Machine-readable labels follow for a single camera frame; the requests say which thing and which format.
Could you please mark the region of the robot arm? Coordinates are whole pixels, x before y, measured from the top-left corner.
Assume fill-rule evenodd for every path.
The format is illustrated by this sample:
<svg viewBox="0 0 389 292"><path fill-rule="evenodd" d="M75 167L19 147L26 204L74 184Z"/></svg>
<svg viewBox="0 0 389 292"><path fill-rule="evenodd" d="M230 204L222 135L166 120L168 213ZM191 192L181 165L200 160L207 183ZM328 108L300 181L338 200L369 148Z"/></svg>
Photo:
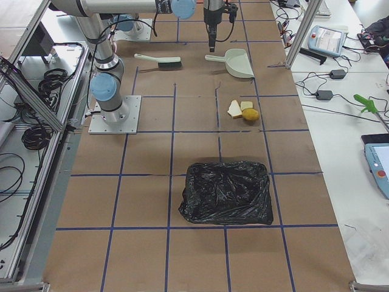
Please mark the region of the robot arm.
<svg viewBox="0 0 389 292"><path fill-rule="evenodd" d="M117 21L120 21L120 23L116 24L116 29L126 33L126 34L135 34L140 33L144 26L141 22L138 22L139 17L132 14L121 14L121 15L114 15L108 23L113 24Z"/></svg>
<svg viewBox="0 0 389 292"><path fill-rule="evenodd" d="M177 18L188 19L196 9L196 1L52 1L52 4L76 18L92 51L98 74L91 78L89 90L100 107L102 120L107 124L125 121L130 107L120 95L124 64L114 52L108 37L110 27L103 25L100 15L172 13Z"/></svg>

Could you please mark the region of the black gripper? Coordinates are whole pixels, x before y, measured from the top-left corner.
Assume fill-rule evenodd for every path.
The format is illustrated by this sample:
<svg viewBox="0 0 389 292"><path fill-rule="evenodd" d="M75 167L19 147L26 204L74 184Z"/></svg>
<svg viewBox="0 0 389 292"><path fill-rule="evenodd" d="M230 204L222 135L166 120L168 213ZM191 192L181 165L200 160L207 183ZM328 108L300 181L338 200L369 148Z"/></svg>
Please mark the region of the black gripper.
<svg viewBox="0 0 389 292"><path fill-rule="evenodd" d="M222 21L223 0L204 0L204 22L208 32L209 52L215 51L217 26Z"/></svg>

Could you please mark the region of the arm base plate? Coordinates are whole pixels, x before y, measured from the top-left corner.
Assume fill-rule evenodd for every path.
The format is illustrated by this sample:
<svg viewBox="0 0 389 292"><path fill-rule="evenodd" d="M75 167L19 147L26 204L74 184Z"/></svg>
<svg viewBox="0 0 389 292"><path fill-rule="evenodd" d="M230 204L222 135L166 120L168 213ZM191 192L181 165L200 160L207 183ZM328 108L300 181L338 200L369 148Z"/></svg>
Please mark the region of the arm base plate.
<svg viewBox="0 0 389 292"><path fill-rule="evenodd" d="M117 25L114 41L149 42L153 20L141 19L141 22L125 21Z"/></svg>
<svg viewBox="0 0 389 292"><path fill-rule="evenodd" d="M89 134L137 134L142 96L123 96L121 107L103 111L98 102L89 124Z"/></svg>

